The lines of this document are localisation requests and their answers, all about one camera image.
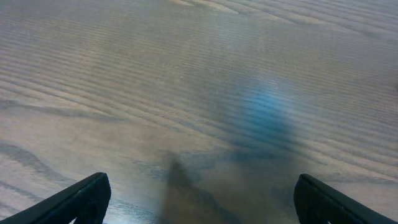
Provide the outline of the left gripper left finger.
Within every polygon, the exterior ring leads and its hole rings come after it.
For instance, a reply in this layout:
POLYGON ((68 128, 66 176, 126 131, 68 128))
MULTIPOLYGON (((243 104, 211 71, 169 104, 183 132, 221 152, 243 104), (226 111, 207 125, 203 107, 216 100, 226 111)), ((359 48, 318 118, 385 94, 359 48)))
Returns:
POLYGON ((110 198, 108 176, 97 172, 1 224, 102 224, 110 198))

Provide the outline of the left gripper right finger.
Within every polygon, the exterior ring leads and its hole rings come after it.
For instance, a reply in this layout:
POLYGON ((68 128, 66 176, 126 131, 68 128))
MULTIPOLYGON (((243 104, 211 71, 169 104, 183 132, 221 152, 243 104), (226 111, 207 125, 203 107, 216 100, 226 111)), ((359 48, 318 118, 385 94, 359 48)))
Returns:
POLYGON ((308 174, 298 178, 294 205, 300 224, 397 224, 308 174))

